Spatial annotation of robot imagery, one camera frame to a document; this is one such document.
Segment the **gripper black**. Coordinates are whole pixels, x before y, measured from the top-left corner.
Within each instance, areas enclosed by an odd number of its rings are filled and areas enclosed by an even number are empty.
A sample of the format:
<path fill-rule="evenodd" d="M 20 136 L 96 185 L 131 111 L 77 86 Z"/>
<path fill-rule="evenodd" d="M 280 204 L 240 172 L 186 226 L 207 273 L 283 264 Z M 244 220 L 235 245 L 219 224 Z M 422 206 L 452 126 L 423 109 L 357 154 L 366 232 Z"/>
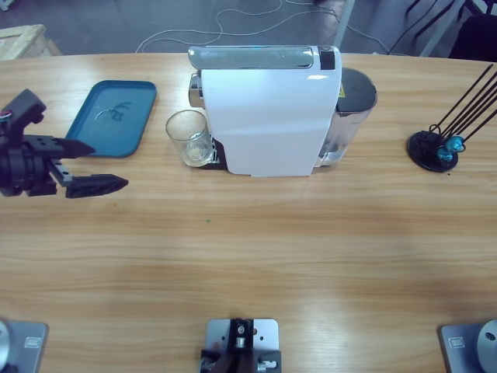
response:
<path fill-rule="evenodd" d="M 1 193 L 16 197 L 53 195 L 59 185 L 66 198 L 98 197 L 117 192 L 129 183 L 113 174 L 75 176 L 62 165 L 62 159 L 91 155 L 95 149 L 77 139 L 25 135 L 19 146 L 1 144 Z"/>

